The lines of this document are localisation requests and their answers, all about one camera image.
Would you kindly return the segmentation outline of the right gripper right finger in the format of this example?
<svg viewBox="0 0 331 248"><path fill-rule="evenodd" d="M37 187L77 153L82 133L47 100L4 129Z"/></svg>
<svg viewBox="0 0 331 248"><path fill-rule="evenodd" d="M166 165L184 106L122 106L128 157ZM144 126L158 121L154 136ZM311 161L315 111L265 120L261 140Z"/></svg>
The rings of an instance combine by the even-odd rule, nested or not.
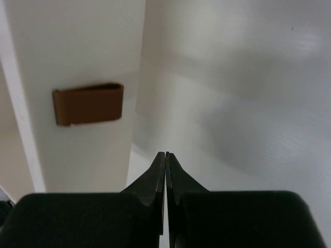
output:
<svg viewBox="0 0 331 248"><path fill-rule="evenodd" d="M325 247L290 191L209 191L165 155L170 247Z"/></svg>

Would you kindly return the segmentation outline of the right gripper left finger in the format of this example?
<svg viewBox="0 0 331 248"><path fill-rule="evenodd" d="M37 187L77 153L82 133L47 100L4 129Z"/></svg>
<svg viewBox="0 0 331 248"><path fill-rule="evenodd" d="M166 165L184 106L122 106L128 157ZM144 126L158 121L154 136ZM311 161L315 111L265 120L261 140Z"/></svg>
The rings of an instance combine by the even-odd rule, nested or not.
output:
<svg viewBox="0 0 331 248"><path fill-rule="evenodd" d="M1 247L158 247L165 154L117 193L24 196L1 229Z"/></svg>

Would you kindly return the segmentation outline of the white drawer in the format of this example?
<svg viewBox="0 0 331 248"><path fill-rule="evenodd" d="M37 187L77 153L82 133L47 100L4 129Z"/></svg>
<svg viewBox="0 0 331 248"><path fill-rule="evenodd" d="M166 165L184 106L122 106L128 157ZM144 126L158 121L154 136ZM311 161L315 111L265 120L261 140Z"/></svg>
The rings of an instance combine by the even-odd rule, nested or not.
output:
<svg viewBox="0 0 331 248"><path fill-rule="evenodd" d="M145 1L1 1L1 188L115 192L127 181Z"/></svg>

